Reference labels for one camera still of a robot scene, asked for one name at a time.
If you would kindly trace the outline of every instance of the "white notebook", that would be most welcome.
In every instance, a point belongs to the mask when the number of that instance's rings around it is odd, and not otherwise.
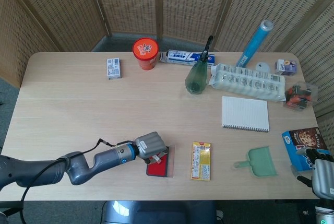
[[[267,101],[223,96],[222,127],[268,132]]]

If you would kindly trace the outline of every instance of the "green spray bottle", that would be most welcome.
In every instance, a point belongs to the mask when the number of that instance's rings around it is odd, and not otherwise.
[[[200,55],[199,60],[190,70],[186,80],[184,81],[188,92],[193,95],[202,93],[207,85],[208,76],[208,54],[212,43],[213,36],[209,36],[207,44]]]

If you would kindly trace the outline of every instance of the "small white box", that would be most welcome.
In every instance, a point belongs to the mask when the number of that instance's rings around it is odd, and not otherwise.
[[[121,78],[120,58],[108,58],[106,60],[106,74],[108,76],[108,79]]]
[[[160,61],[165,63],[176,63],[183,65],[195,65],[200,58],[201,53],[185,52],[179,50],[168,50],[166,53],[160,53]],[[214,54],[208,54],[208,68],[214,66]]]

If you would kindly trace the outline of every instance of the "woven partition screen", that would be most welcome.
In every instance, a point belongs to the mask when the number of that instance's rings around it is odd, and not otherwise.
[[[16,0],[0,0],[0,77],[20,87],[29,57],[56,51]]]
[[[157,32],[155,0],[101,1],[113,32]]]
[[[205,44],[222,0],[163,0],[163,34]]]
[[[318,86],[316,115],[334,110],[334,2],[288,51],[299,58],[305,80]]]
[[[334,155],[334,116],[323,121],[318,121],[318,126],[327,148]]]
[[[28,0],[65,51],[90,51],[104,36],[94,0]]]
[[[274,49],[291,32],[317,0],[233,0],[217,39],[216,49],[242,52],[264,19],[275,23],[260,51]]]

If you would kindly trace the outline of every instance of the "clear plastic bag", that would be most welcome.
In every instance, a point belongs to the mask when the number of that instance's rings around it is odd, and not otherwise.
[[[218,64],[211,68],[209,85],[219,90],[271,101],[285,100],[285,78],[242,67]]]
[[[302,111],[318,100],[318,87],[310,83],[299,81],[286,92],[285,107],[296,111]]]

